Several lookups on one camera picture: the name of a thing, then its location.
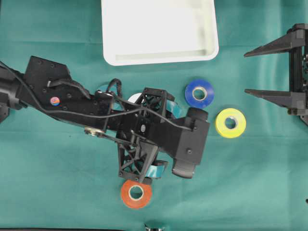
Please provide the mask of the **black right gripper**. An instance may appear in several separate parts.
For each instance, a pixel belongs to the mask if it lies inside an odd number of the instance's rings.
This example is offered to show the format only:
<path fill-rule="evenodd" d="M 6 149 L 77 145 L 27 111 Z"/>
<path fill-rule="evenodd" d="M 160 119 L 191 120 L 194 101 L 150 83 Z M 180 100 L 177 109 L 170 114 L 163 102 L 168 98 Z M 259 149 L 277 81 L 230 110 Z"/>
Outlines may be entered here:
<path fill-rule="evenodd" d="M 289 91 L 245 89 L 308 123 L 308 25 L 295 24 L 288 33 L 244 54 L 244 57 L 289 52 Z"/>

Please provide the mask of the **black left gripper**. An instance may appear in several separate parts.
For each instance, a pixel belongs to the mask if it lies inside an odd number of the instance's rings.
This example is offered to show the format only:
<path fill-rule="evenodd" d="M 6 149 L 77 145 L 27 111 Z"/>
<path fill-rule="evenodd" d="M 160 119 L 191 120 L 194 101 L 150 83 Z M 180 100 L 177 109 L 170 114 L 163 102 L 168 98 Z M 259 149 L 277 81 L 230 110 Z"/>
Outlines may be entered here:
<path fill-rule="evenodd" d="M 126 180 L 151 185 L 162 177 L 167 161 L 158 160 L 161 148 L 148 139 L 152 125 L 180 118 L 182 108 L 166 90 L 145 88 L 136 103 L 113 95 L 117 109 L 112 109 L 106 129 L 116 133 L 106 137 L 117 143 L 118 175 Z"/>

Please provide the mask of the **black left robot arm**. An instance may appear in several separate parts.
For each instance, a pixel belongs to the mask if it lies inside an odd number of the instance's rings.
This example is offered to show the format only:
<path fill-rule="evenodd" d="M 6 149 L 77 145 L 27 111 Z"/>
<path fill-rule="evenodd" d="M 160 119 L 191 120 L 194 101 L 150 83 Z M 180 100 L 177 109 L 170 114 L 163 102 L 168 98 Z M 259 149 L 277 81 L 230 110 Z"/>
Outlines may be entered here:
<path fill-rule="evenodd" d="M 26 72 L 0 65 L 0 118 L 11 109 L 31 107 L 65 123 L 83 127 L 86 134 L 117 143 L 118 174 L 139 183 L 150 184 L 147 172 L 152 165 L 165 166 L 157 160 L 163 148 L 150 130 L 165 128 L 186 130 L 168 112 L 172 98 L 164 90 L 152 91 L 153 103 L 146 97 L 138 103 L 123 99 L 122 83 L 112 79 L 104 91 L 90 93 L 74 81 L 66 65 L 31 56 Z"/>

